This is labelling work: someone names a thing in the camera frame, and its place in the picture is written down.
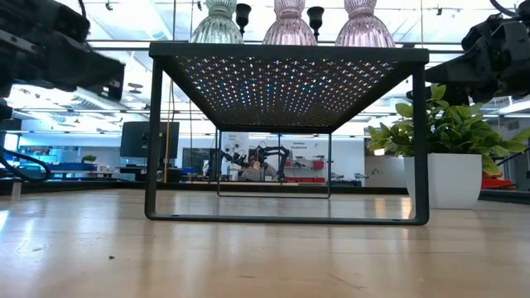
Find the potted plant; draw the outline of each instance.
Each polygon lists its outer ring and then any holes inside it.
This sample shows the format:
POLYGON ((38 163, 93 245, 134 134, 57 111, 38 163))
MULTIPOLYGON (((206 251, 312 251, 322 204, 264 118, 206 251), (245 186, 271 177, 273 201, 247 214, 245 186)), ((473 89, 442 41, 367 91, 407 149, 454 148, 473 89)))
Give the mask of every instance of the potted plant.
POLYGON ((85 162, 94 163, 97 158, 98 157, 93 156, 93 155, 86 155, 86 156, 83 156, 83 158, 81 159, 81 163, 85 163, 85 162))
MULTIPOLYGON (((472 209, 479 198, 482 171, 500 173, 492 156, 508 156, 524 151, 530 128, 510 141, 504 141, 479 113, 482 104, 450 106, 441 100, 445 86, 431 87, 426 103, 427 152, 430 206, 438 209, 472 209)), ((405 156, 405 178, 409 195, 415 199, 414 124, 412 106, 396 104, 402 119, 378 132, 369 127, 369 150, 385 149, 405 156)))

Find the black metal frame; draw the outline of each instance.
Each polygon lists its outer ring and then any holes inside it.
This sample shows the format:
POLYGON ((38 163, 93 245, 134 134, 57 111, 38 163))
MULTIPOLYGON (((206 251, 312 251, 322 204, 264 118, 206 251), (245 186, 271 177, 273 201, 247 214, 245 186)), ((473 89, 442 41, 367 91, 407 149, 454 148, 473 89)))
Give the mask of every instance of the black metal frame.
MULTIPOLYGON (((215 140, 215 150, 219 150, 222 146, 221 140, 223 136, 223 132, 219 131, 219 142, 216 139, 215 140)), ((223 163, 223 157, 218 154, 217 155, 217 195, 221 198, 259 198, 259 199, 267 199, 267 198, 278 198, 278 199, 330 199, 331 198, 331 133, 328 134, 328 181, 327 181, 327 194, 325 196, 271 196, 271 195, 222 195, 221 194, 221 164, 223 163)))
MULTIPOLYGON (((181 214, 158 214, 156 212, 157 200, 157 167, 158 155, 160 152, 160 142, 157 136, 160 130, 161 112, 161 89, 162 75, 166 71, 170 77, 181 87, 181 89, 193 100, 194 96, 200 96, 194 89, 193 84, 186 78, 186 75, 176 68, 165 68, 167 65, 174 65, 174 53, 176 50, 182 55, 197 55, 196 45, 151 43, 150 56, 153 58, 152 68, 152 94, 150 113, 150 133, 147 158, 147 184, 145 194, 145 215, 151 220, 173 220, 173 221, 207 221, 207 222, 238 222, 238 223, 277 223, 277 224, 426 224, 429 220, 429 186, 427 171, 427 137, 426 137, 426 100, 424 99, 425 88, 425 64, 428 62, 428 52, 426 50, 413 49, 370 49, 370 48, 334 48, 327 51, 324 47, 296 47, 277 46, 274 47, 276 54, 281 52, 283 56, 304 56, 307 58, 331 58, 348 59, 351 56, 359 57, 363 60, 395 60, 399 62, 409 62, 407 66, 397 65, 393 75, 388 76, 381 85, 391 89, 393 86, 405 80, 409 75, 413 76, 413 122, 414 122, 414 152, 415 152, 415 185, 416 185, 416 217, 414 219, 347 219, 347 218, 306 218, 306 217, 255 217, 255 216, 223 216, 223 215, 181 215, 181 214)), ((237 45, 215 45, 202 46, 201 54, 213 56, 252 56, 272 55, 265 46, 237 46, 237 45)), ((292 127, 218 127, 220 131, 231 132, 256 132, 266 129, 268 132, 294 132, 294 133, 329 133, 349 121, 357 113, 367 108, 375 99, 383 96, 387 90, 371 89, 365 95, 364 100, 358 103, 355 110, 350 111, 337 121, 334 129, 307 129, 293 130, 292 127)), ((198 107, 210 118, 212 123, 218 121, 209 109, 198 107)))

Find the shelf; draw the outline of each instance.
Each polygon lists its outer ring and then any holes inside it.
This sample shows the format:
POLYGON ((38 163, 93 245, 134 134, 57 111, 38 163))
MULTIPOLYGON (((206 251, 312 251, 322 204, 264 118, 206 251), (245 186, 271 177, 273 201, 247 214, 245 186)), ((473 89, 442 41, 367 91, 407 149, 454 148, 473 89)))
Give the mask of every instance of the shelf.
POLYGON ((332 133, 429 61, 424 49, 153 42, 221 131, 332 133))

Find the ceiling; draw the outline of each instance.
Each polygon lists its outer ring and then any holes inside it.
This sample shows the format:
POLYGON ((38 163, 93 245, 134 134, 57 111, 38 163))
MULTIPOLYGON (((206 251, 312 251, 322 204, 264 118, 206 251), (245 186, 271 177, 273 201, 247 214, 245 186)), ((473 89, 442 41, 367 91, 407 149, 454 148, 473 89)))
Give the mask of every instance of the ceiling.
MULTIPOLYGON (((80 11, 77 0, 60 0, 76 11, 80 11)), ((72 132, 119 132, 126 121, 147 120, 151 94, 152 60, 147 54, 149 41, 187 41, 191 32, 208 15, 205 1, 176 0, 113 0, 109 10, 106 0, 84 0, 91 22, 90 44, 106 56, 126 64, 125 89, 120 103, 99 99, 79 90, 68 94, 58 90, 46 90, 31 86, 16 86, 9 104, 17 108, 16 118, 35 119, 50 123, 46 127, 72 132)), ((267 29, 275 21, 273 0, 245 0, 252 7, 249 24, 245 28, 247 43, 259 43, 267 29)), ((505 7, 513 7, 521 1, 499 1, 505 7)), ((341 27, 348 20, 344 0, 306 0, 306 7, 324 6, 323 26, 320 29, 322 46, 332 46, 341 27)), ((448 50, 445 54, 431 54, 431 63, 437 65, 459 55, 458 43, 473 25, 483 22, 497 11, 488 0, 378 0, 375 15, 379 17, 398 43, 414 42, 432 50, 448 50)), ((305 13, 303 18, 308 22, 305 13)), ((374 118, 395 113, 393 105, 402 101, 404 94, 412 89, 412 81, 403 82, 392 92, 369 107, 364 116, 353 119, 354 123, 368 123, 374 118)), ((175 104, 170 102, 170 80, 164 77, 162 110, 178 110, 175 120, 182 127, 189 127, 190 118, 195 120, 193 132, 214 132, 214 126, 194 104, 189 104, 186 95, 175 87, 175 104)), ((511 99, 498 99, 488 107, 488 113, 511 107, 510 113, 525 113, 530 107, 511 99)))

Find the metal stand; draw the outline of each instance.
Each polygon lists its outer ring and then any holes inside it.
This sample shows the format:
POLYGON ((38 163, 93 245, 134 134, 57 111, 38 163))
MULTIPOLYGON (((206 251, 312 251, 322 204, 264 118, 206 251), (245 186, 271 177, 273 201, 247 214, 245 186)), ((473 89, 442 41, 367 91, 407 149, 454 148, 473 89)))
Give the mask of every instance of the metal stand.
MULTIPOLYGON (((221 148, 221 140, 223 136, 223 132, 219 130, 219 148, 221 148)), ((327 181, 327 193, 325 196, 277 196, 277 195, 223 195, 221 194, 221 163, 223 161, 223 157, 221 157, 220 154, 218 154, 217 158, 217 195, 221 198, 260 198, 260 199, 266 199, 266 198, 278 198, 278 199, 330 199, 331 198, 331 133, 328 134, 328 181, 327 181)))
MULTIPOLYGON (((158 59, 153 59, 151 113, 149 119, 149 147, 147 158, 147 184, 145 215, 153 220, 176 221, 208 221, 208 222, 238 222, 238 223, 277 223, 277 224, 426 224, 429 220, 429 185, 427 176, 427 139, 425 125, 426 101, 424 99, 424 67, 419 65, 413 71, 413 109, 414 109, 414 152, 415 152, 415 177, 416 177, 416 218, 414 219, 348 219, 348 218, 305 218, 305 217, 270 217, 270 216, 224 216, 224 215, 180 215, 158 214, 157 202, 157 167, 160 152, 160 112, 162 89, 162 65, 158 59)), ((331 177, 331 135, 329 152, 328 177, 331 177)), ((328 183, 328 198, 331 192, 331 183, 328 183)))

